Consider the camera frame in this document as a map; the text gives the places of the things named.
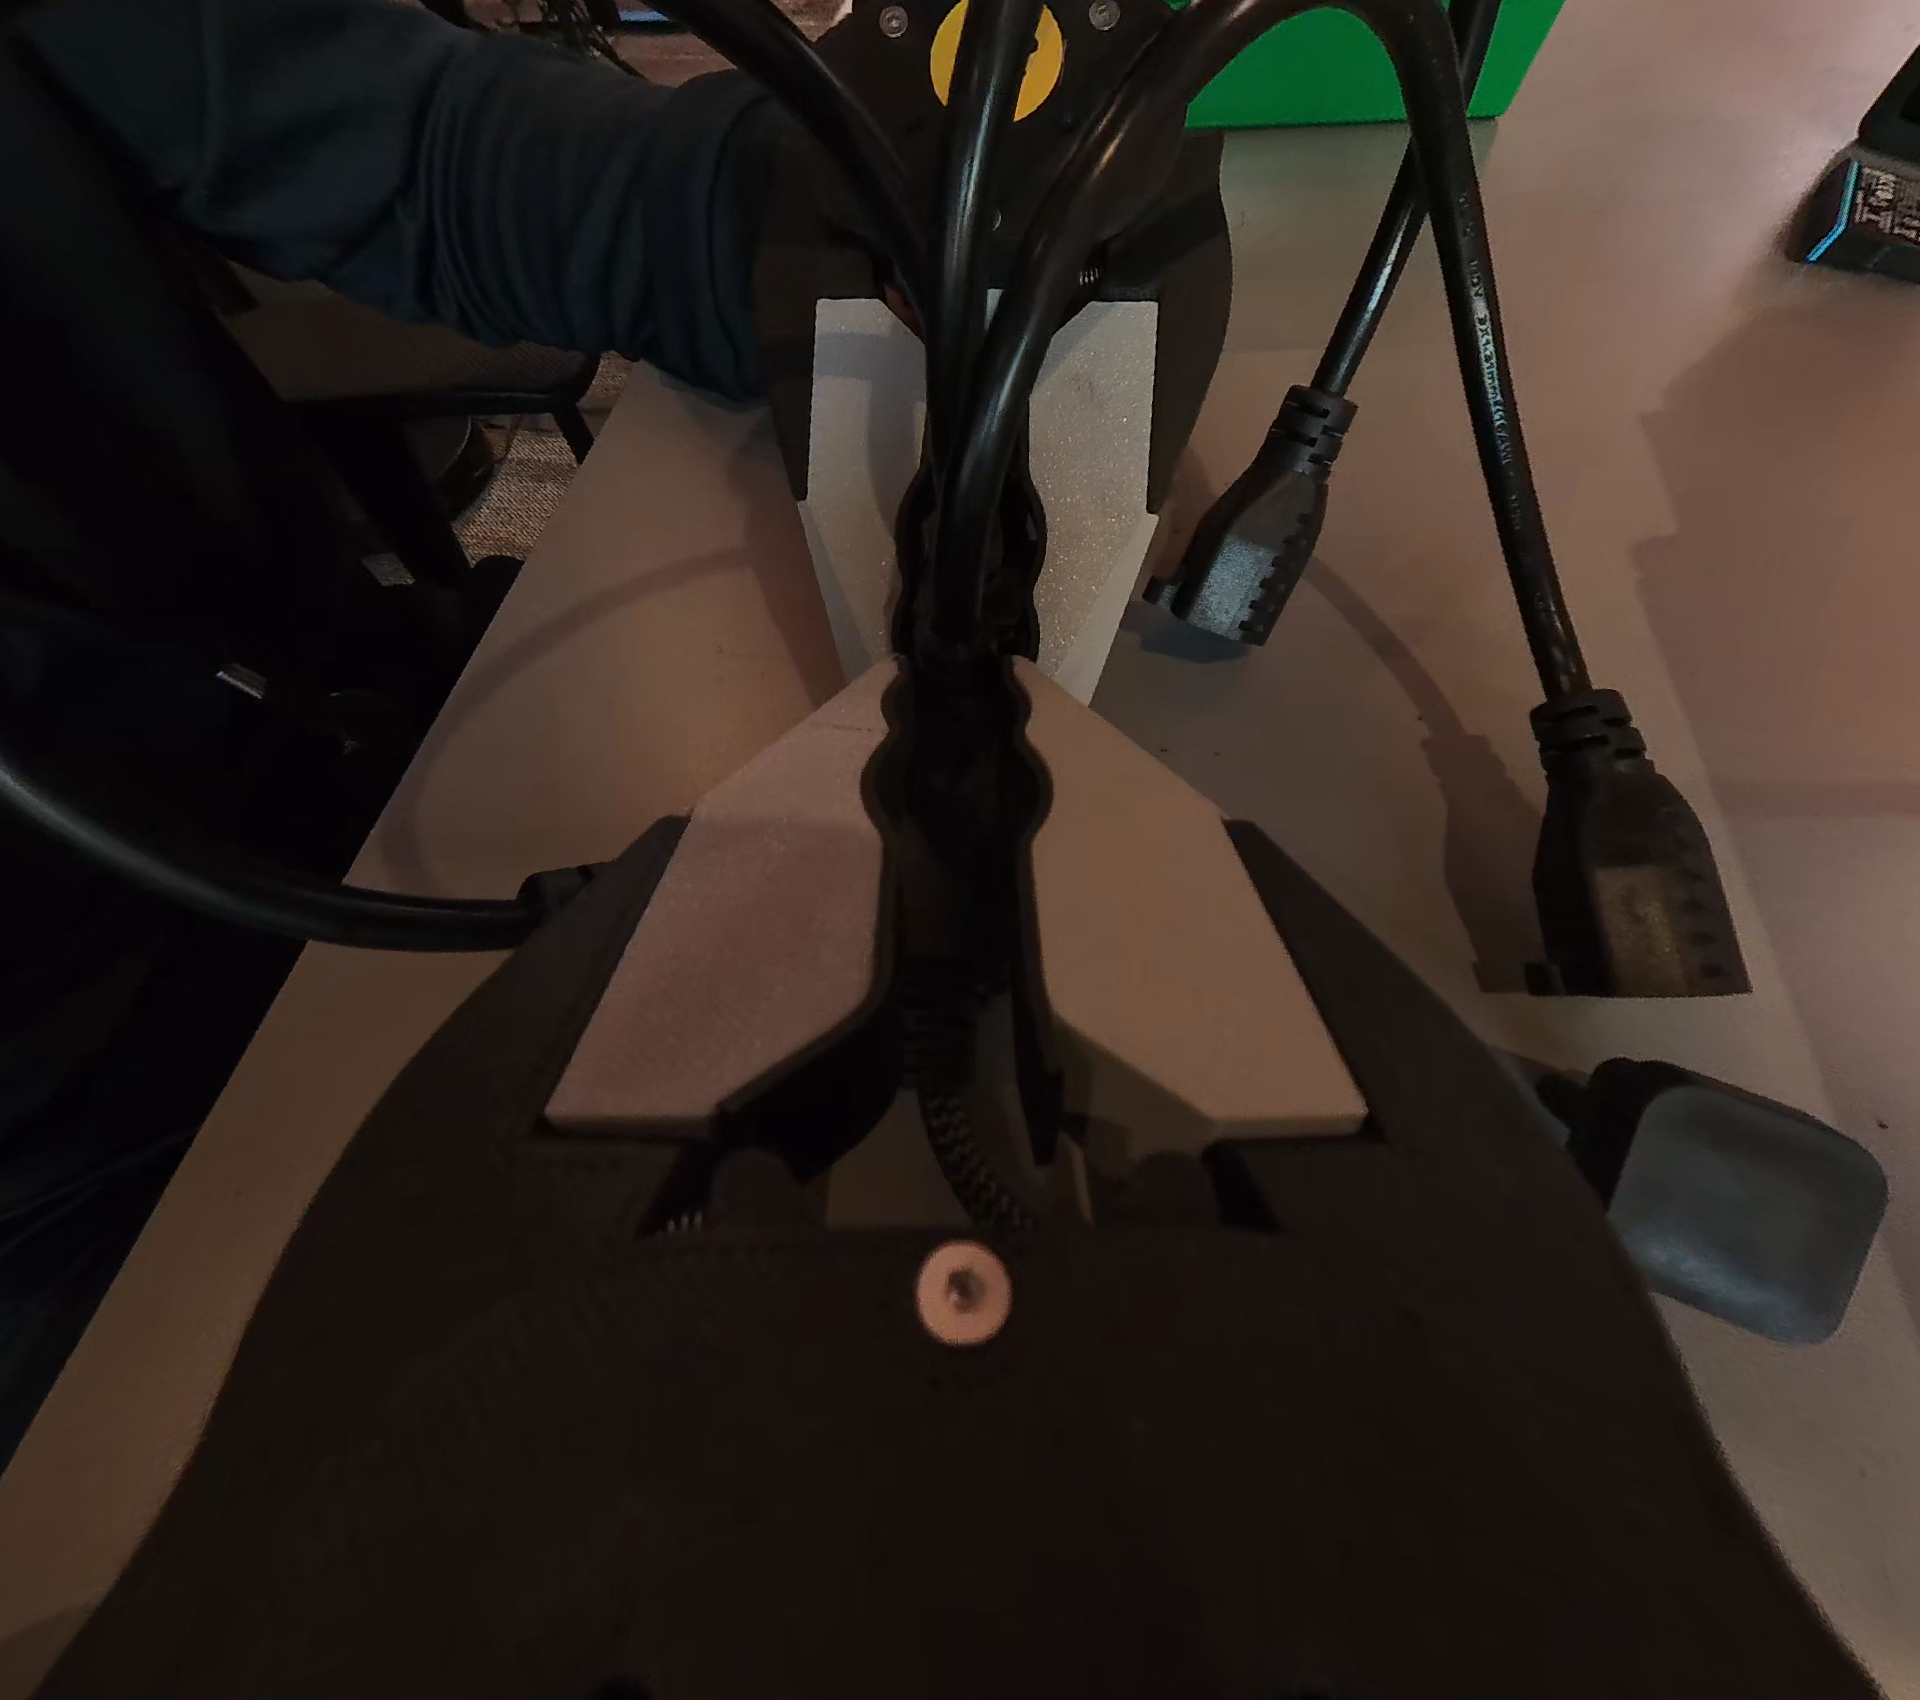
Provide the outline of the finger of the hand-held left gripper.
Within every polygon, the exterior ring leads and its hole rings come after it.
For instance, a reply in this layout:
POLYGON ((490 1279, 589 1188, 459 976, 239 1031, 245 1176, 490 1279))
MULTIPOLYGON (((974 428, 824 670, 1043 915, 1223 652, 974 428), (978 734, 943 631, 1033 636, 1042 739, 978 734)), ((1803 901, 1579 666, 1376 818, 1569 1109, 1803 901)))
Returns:
POLYGON ((1030 397, 1026 474, 1043 511, 1042 674, 1088 705, 1159 512, 1147 504, 1159 305, 1095 301, 1051 339, 1030 397))
POLYGON ((923 443, 926 345, 882 299, 822 299, 805 535, 843 680, 895 652, 896 518, 923 443))

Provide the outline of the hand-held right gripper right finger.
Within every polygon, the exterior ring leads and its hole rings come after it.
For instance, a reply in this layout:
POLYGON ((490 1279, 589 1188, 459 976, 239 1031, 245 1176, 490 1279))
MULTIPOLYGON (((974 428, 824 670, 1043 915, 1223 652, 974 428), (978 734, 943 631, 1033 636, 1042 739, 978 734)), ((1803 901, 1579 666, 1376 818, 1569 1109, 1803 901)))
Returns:
POLYGON ((1150 1157, 1356 1137, 1369 1103, 1223 813, 1030 659, 1011 666, 1011 1001, 995 1164, 1092 1214, 1150 1157))

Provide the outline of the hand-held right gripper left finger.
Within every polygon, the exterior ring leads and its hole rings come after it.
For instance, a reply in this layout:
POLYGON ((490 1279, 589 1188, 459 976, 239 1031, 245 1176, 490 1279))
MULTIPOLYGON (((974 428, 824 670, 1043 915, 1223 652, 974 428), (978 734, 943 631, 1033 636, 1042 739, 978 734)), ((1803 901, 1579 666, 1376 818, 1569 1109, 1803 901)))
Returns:
POLYGON ((886 659, 696 800, 545 1121, 564 1137, 775 1152, 812 1182, 895 1100, 886 985, 886 659))

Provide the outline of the black plug with braided cable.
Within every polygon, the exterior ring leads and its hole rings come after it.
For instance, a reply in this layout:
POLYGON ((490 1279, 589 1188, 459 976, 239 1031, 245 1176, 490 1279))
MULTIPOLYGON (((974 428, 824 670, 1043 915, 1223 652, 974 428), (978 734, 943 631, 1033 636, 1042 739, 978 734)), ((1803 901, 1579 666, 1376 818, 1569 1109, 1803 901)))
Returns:
POLYGON ((1150 1157, 1095 1182, 1095 1221, 1433 1264, 1431 1299, 1467 1278, 1586 1295, 1593 1200, 1653 1295, 1783 1345, 1841 1324, 1886 1179, 1835 1128, 1672 1062, 1525 1072, 1374 938, 1316 944, 1305 985, 1369 1097, 1356 1134, 1150 1157))

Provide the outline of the person's left forearm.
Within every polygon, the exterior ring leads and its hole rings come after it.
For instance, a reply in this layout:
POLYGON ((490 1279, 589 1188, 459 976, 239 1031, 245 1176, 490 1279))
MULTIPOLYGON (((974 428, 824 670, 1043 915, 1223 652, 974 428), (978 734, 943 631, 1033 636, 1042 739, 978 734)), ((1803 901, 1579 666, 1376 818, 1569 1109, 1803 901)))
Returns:
POLYGON ((764 395, 754 270, 784 116, 403 0, 49 0, 29 40, 230 260, 483 345, 764 395))

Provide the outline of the small black battery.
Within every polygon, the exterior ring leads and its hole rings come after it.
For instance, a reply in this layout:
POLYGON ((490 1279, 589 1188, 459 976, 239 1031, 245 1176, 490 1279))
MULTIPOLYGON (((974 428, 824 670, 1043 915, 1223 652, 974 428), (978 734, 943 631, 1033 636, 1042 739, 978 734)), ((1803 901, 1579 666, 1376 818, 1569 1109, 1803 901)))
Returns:
POLYGON ((1813 187, 1784 236, 1800 264, 1918 283, 1918 166, 1849 153, 1813 187))

